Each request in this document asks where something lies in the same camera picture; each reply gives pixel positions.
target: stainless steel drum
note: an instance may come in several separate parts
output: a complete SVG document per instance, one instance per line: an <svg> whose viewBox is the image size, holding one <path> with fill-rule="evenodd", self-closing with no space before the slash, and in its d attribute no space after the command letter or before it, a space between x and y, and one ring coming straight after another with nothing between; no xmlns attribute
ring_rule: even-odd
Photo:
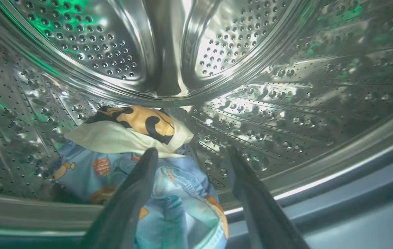
<svg viewBox="0 0 393 249"><path fill-rule="evenodd" d="M277 199L333 181L393 148L393 0L0 0L0 233L87 229L48 165L105 104L187 110L227 213L227 143Z"/></svg>

